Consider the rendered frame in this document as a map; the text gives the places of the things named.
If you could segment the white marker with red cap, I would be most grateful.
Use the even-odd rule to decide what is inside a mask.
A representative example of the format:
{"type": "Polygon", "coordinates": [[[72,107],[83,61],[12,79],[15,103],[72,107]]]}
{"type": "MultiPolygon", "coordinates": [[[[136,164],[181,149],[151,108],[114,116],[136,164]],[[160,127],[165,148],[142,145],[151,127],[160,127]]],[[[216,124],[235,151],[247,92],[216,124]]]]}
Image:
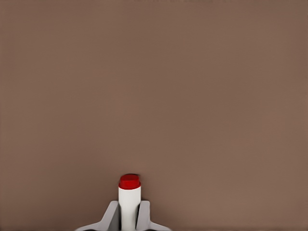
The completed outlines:
{"type": "Polygon", "coordinates": [[[121,213],[121,230],[136,229],[138,207],[141,203],[141,182],[136,174],[125,174],[118,184],[118,202],[121,213]]]}

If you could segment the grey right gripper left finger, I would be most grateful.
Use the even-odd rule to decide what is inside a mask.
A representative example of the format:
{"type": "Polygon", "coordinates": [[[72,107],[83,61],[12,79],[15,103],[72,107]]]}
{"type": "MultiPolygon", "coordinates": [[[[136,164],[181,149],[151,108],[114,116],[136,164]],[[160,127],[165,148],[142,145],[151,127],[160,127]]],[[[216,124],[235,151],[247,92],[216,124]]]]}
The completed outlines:
{"type": "Polygon", "coordinates": [[[96,223],[77,228],[75,231],[120,231],[118,201],[111,201],[103,218],[96,223]]]}

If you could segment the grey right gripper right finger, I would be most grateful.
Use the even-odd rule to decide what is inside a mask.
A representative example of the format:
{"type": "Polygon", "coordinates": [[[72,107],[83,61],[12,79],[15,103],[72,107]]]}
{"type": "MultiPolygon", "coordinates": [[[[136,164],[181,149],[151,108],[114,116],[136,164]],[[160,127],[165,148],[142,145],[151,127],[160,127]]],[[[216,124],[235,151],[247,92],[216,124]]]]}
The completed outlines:
{"type": "Polygon", "coordinates": [[[151,221],[150,202],[143,200],[139,206],[136,231],[171,231],[171,229],[151,221]]]}

